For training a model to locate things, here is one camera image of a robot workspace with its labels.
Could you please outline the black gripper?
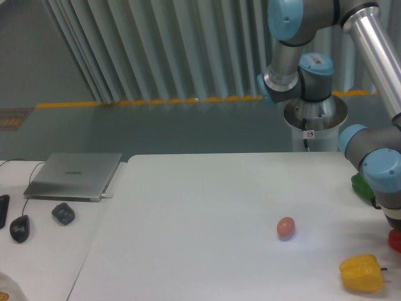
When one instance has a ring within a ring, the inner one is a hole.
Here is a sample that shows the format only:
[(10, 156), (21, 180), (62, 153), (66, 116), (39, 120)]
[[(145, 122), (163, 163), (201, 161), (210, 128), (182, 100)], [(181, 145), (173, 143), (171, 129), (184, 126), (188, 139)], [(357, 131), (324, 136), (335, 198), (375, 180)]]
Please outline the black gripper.
[(386, 216), (386, 219), (387, 219), (389, 225), (390, 225), (393, 229), (395, 229), (395, 230), (401, 232), (401, 220), (400, 220), (400, 219), (394, 219), (394, 218), (391, 218), (391, 217), (389, 217), (389, 216)]

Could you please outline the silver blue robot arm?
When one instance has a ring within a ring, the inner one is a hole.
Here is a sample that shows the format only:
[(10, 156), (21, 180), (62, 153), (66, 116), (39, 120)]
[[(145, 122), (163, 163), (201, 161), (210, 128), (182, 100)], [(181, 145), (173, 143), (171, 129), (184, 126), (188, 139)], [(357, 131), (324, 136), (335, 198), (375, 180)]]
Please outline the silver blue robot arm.
[(400, 59), (380, 22), (376, 1), (271, 1), (268, 26), (276, 39), (267, 70), (258, 75), (263, 99), (276, 104), (299, 99), (315, 108), (331, 97), (332, 67), (303, 54), (319, 29), (339, 26), (348, 34), (392, 119), (372, 131), (347, 127), (338, 146), (372, 188), (389, 225), (400, 229)]

